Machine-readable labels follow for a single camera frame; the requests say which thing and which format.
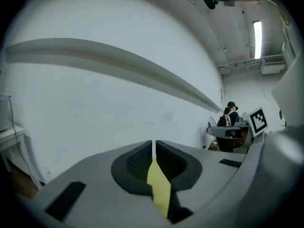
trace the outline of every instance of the black shirt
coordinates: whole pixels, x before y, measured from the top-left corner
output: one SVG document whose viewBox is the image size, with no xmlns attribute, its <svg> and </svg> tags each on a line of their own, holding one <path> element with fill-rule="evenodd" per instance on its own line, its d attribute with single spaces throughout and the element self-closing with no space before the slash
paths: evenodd
<svg viewBox="0 0 304 228">
<path fill-rule="evenodd" d="M 231 120 L 231 126 L 234 126 L 234 124 L 237 121 L 238 113 L 237 112 L 232 112 L 230 115 L 230 120 Z"/>
</svg>

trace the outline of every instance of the white table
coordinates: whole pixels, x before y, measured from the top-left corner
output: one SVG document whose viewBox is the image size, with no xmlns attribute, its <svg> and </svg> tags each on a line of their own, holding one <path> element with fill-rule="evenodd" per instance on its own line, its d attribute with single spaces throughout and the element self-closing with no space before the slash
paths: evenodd
<svg viewBox="0 0 304 228">
<path fill-rule="evenodd" d="M 42 186 L 39 182 L 37 173 L 29 160 L 28 152 L 27 152 L 27 149 L 25 146 L 25 142 L 24 142 L 25 130 L 22 127 L 17 126 L 16 124 L 14 124 L 14 125 L 15 125 L 15 129 L 16 129 L 17 140 L 19 143 L 19 149 L 22 153 L 22 156 L 24 157 L 24 160 L 28 164 L 29 172 L 31 173 L 30 177 L 31 177 L 32 181 L 35 183 L 35 185 L 37 186 L 38 190 L 40 190 L 42 188 Z M 17 143 L 17 141 L 16 141 L 15 132 L 14 132 L 12 123 L 10 123 L 9 129 L 0 132 L 0 153 L 2 155 L 4 164 L 9 172 L 11 172 L 11 169 L 10 169 L 10 166 L 6 159 L 5 153 L 8 151 L 9 147 L 15 145 L 16 143 Z"/>
</svg>

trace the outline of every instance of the table leg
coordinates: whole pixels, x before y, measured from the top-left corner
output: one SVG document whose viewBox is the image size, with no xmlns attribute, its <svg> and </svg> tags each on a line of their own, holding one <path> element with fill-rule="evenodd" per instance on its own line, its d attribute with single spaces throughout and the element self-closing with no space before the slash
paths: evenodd
<svg viewBox="0 0 304 228">
<path fill-rule="evenodd" d="M 2 159 L 3 159 L 3 162 L 4 162 L 5 167 L 8 170 L 8 172 L 11 172 L 10 165 L 8 163 L 8 160 L 6 159 L 6 154 L 5 153 L 6 153 L 6 150 L 1 153 Z"/>
<path fill-rule="evenodd" d="M 38 190 L 42 189 L 41 183 L 39 182 L 38 176 L 36 171 L 34 170 L 30 160 L 29 160 L 29 156 L 28 156 L 28 152 L 25 146 L 25 142 L 24 142 L 24 135 L 22 134 L 21 136 L 19 136 L 20 139 L 20 151 L 26 161 L 26 163 L 28 164 L 29 170 L 30 170 L 30 177 L 32 179 L 32 181 L 34 182 L 34 184 L 37 186 Z"/>
</svg>

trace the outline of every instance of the backpack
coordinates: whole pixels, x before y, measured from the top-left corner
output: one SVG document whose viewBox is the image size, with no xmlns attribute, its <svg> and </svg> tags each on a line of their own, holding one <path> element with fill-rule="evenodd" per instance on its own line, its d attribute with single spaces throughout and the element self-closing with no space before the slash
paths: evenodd
<svg viewBox="0 0 304 228">
<path fill-rule="evenodd" d="M 218 127 L 230 127 L 231 126 L 231 120 L 229 115 L 233 113 L 233 111 L 229 112 L 228 114 L 223 114 L 218 121 L 217 126 Z"/>
</svg>

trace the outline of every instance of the black hat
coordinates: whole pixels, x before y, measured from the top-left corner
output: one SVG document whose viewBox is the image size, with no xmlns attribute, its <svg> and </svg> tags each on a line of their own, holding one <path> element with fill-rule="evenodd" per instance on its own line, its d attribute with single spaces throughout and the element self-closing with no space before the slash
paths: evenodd
<svg viewBox="0 0 304 228">
<path fill-rule="evenodd" d="M 232 106 L 236 106 L 236 104 L 232 101 L 228 102 L 227 107 L 232 107 Z"/>
</svg>

